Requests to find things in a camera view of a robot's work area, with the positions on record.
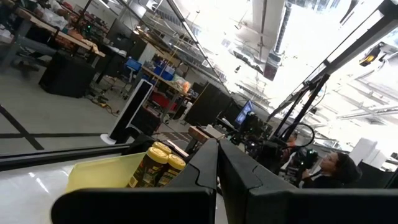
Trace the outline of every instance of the yellow tray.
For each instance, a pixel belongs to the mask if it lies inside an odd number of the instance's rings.
[[[66,192],[83,188],[125,187],[145,153],[77,163],[70,172]]]

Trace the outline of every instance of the desk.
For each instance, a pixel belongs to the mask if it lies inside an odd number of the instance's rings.
[[[164,121],[164,118],[166,117],[167,113],[169,113],[171,107],[173,106],[173,104],[175,103],[175,101],[177,100],[177,98],[182,95],[184,98],[188,96],[188,94],[184,93],[183,91],[181,91],[180,89],[178,89],[175,85],[172,84],[171,81],[167,81],[165,79],[163,79],[162,77],[160,77],[159,75],[155,74],[152,70],[150,70],[147,67],[141,67],[141,71],[138,73],[137,77],[136,77],[136,81],[134,82],[133,86],[135,88],[135,86],[138,84],[138,82],[141,80],[143,73],[150,75],[152,77],[154,77],[155,79],[166,83],[169,87],[171,87],[174,91],[175,94],[172,98],[172,100],[170,101],[170,103],[167,105],[165,111],[162,113],[162,117],[161,120]],[[131,95],[132,91],[134,88],[130,88],[129,90],[129,95]],[[177,109],[181,106],[183,100],[177,105]]]
[[[8,6],[8,7],[12,7],[14,5],[14,2],[11,0],[1,0],[1,2],[3,2],[4,5]],[[38,18],[36,18],[35,16],[33,16],[31,13],[27,12],[24,9],[18,8],[16,9],[15,13],[20,16],[21,18],[24,19],[24,21],[22,22],[21,26],[18,28],[15,36],[14,36],[14,40],[12,40],[11,44],[9,44],[9,50],[5,56],[5,58],[3,59],[3,61],[1,62],[0,67],[1,68],[5,68],[7,67],[11,61],[14,59],[17,51],[19,50],[21,43],[19,42],[19,39],[23,39],[25,38],[26,34],[28,33],[29,29],[32,27],[32,24],[35,24],[39,27],[42,27],[44,29],[47,29],[48,31],[52,32],[52,33],[56,33],[57,29],[40,21]],[[83,47],[86,50],[91,50],[91,47],[86,45],[85,43],[83,43],[82,41],[68,35],[68,34],[64,34],[63,32],[59,32],[58,35],[60,37],[63,37],[67,40],[69,40],[70,42],[77,44],[80,47]],[[99,52],[97,55],[101,56],[101,57],[105,57],[105,54],[102,52]]]
[[[196,126],[190,126],[188,129],[188,134],[192,137],[191,141],[188,143],[187,148],[185,149],[185,152],[187,152],[188,154],[193,153],[193,150],[198,142],[204,144],[205,142],[207,142],[207,140],[211,139],[211,136],[203,133]]]

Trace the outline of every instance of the yellow jar lid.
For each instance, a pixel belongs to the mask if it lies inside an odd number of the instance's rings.
[[[154,144],[152,145],[152,147],[156,147],[158,149],[161,149],[162,151],[164,151],[167,155],[170,155],[172,153],[172,150],[167,147],[165,144],[161,143],[161,142],[154,142]]]
[[[166,164],[167,161],[169,160],[169,157],[167,156],[167,154],[164,151],[157,149],[155,147],[150,147],[147,151],[147,155],[153,161],[156,161],[160,164]]]
[[[169,155],[169,164],[175,169],[183,170],[186,163],[176,155]]]

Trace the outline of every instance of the camera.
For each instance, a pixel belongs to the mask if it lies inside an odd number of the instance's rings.
[[[311,169],[318,160],[318,152],[313,149],[300,148],[292,157],[286,167],[284,179],[292,185],[298,187],[302,180],[302,173],[306,169]]]

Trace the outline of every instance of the cable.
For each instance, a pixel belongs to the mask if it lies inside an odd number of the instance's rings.
[[[307,115],[309,112],[311,112],[312,109],[314,109],[316,106],[318,106],[318,105],[321,103],[321,101],[322,101],[322,100],[324,99],[324,97],[326,96],[326,88],[327,88],[327,85],[326,85],[326,83],[325,83],[325,91],[323,92],[323,96],[322,96],[321,100],[318,101],[318,103],[316,103],[310,110],[308,110],[308,111],[304,114],[304,116]]]
[[[311,132],[312,132],[311,140],[310,140],[307,144],[304,144],[304,145],[302,145],[302,146],[295,146],[295,147],[306,147],[306,146],[309,146],[309,145],[313,142],[313,140],[315,139],[315,131],[314,131],[314,129],[313,129],[311,126],[309,126],[309,125],[307,125],[307,124],[305,124],[305,123],[301,123],[301,122],[299,122],[299,123],[293,123],[293,124],[289,125],[289,126],[282,132],[282,134],[279,136],[279,139],[282,139],[282,136],[287,132],[287,130],[289,130],[289,129],[290,129],[291,127],[293,127],[293,125],[295,125],[295,124],[297,124],[297,126],[298,126],[298,125],[306,126],[306,127],[309,128],[309,129],[311,130]]]

